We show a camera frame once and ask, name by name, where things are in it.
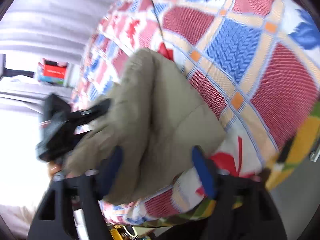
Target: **patterned quilt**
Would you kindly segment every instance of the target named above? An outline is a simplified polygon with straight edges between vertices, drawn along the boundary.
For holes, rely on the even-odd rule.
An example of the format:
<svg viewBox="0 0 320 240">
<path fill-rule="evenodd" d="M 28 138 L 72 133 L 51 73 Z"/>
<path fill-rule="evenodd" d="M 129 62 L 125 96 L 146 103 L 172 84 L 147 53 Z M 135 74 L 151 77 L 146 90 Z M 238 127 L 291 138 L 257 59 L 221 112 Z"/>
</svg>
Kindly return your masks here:
<svg viewBox="0 0 320 240">
<path fill-rule="evenodd" d="M 320 32 L 292 0 L 118 0 L 86 49 L 74 110 L 120 82 L 124 62 L 141 47 L 176 62 L 215 113 L 227 137 L 211 159 L 231 175 L 268 168 L 270 189 L 319 136 L 318 115 L 308 115 L 319 94 Z M 205 218 L 214 205 L 195 168 L 147 199 L 101 203 L 107 222 L 144 226 Z"/>
</svg>

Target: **yellow fabric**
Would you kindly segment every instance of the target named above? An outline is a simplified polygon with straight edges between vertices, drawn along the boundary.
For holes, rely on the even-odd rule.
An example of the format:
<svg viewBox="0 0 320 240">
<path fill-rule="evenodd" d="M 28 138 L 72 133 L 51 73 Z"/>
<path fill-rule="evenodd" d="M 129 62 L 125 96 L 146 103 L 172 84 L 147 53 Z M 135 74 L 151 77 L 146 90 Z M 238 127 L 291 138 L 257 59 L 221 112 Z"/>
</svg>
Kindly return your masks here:
<svg viewBox="0 0 320 240">
<path fill-rule="evenodd" d="M 271 174 L 266 182 L 267 189 L 271 190 L 282 181 L 284 181 L 299 165 L 299 163 L 308 155 L 316 138 L 319 137 L 320 119 L 315 116 L 309 116 L 303 125 L 298 129 L 297 135 L 293 141 L 288 158 L 282 171 L 271 169 Z M 276 157 L 273 158 L 267 167 L 271 168 L 271 163 L 275 163 Z"/>
</svg>

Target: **yellow component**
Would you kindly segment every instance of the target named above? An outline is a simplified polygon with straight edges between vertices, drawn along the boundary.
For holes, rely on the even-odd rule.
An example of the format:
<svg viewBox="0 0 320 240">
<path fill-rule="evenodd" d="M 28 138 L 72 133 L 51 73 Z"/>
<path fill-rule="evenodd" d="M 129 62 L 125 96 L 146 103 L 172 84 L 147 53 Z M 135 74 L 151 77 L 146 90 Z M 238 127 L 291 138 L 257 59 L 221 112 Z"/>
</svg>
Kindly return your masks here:
<svg viewBox="0 0 320 240">
<path fill-rule="evenodd" d="M 201 54 L 200 54 L 198 51 L 194 50 L 193 52 L 191 52 L 190 57 L 191 57 L 195 62 L 198 62 L 199 59 L 201 58 Z"/>
<path fill-rule="evenodd" d="M 239 110 L 241 104 L 243 102 L 243 97 L 241 96 L 241 94 L 239 92 L 237 92 L 233 99 L 231 100 L 231 104 L 233 105 L 233 107 L 236 109 L 236 110 Z"/>
<path fill-rule="evenodd" d="M 236 209 L 236 208 L 241 207 L 241 206 L 242 206 L 241 202 L 236 202 L 236 203 L 233 204 L 232 209 Z"/>
<path fill-rule="evenodd" d="M 114 240 L 123 240 L 122 236 L 119 234 L 117 229 L 115 228 L 110 229 L 110 233 Z"/>
<path fill-rule="evenodd" d="M 211 216 L 215 206 L 216 206 L 216 201 L 215 200 L 211 200 L 209 202 L 209 205 L 207 206 L 207 208 L 205 209 L 204 213 L 201 216 L 205 217 L 205 218 Z"/>
<path fill-rule="evenodd" d="M 271 157 L 267 162 L 266 162 L 266 168 L 269 168 L 270 170 L 272 170 L 273 165 L 275 165 L 275 163 L 277 162 L 278 158 L 279 158 L 280 153 L 275 154 L 273 157 Z"/>
<path fill-rule="evenodd" d="M 296 165 L 310 152 L 315 140 L 319 137 L 320 119 L 315 116 L 309 116 L 300 126 L 297 135 L 292 143 L 288 158 L 285 161 L 282 171 L 271 170 L 269 179 L 266 182 L 268 190 L 273 189 L 284 181 L 293 171 Z"/>
</svg>

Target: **red box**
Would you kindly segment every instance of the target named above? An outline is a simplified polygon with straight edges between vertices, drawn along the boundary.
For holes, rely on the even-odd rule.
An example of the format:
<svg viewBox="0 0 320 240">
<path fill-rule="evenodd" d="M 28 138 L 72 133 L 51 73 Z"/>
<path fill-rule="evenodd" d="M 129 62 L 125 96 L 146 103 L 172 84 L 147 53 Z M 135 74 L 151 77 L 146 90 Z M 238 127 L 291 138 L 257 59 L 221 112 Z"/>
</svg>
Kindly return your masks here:
<svg viewBox="0 0 320 240">
<path fill-rule="evenodd" d="M 67 70 L 66 67 L 43 65 L 43 75 L 46 77 L 55 77 L 55 78 L 64 79 L 66 70 Z"/>
</svg>

